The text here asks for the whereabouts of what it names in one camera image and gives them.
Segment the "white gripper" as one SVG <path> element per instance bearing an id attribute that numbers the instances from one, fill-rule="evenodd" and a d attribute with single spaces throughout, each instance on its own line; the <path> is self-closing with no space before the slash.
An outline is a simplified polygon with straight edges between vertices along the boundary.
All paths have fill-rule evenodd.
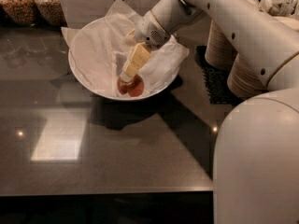
<path id="1" fill-rule="evenodd" d="M 126 83 L 131 82 L 138 71 L 150 59 L 150 47 L 163 46 L 170 39 L 170 34 L 156 20 L 154 14 L 148 11 L 135 24 L 135 29 L 126 35 L 125 43 L 133 45 L 135 39 L 139 43 L 130 48 L 127 60 L 120 74 L 120 79 Z"/>

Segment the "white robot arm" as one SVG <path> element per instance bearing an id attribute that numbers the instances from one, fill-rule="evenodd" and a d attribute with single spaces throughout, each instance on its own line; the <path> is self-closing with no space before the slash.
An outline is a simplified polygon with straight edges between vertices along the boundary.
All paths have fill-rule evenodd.
<path id="1" fill-rule="evenodd" d="M 158 49 L 203 15 L 237 52 L 227 85 L 243 100 L 216 140 L 214 224 L 298 224 L 298 33 L 251 0 L 160 0 L 134 37 Z"/>

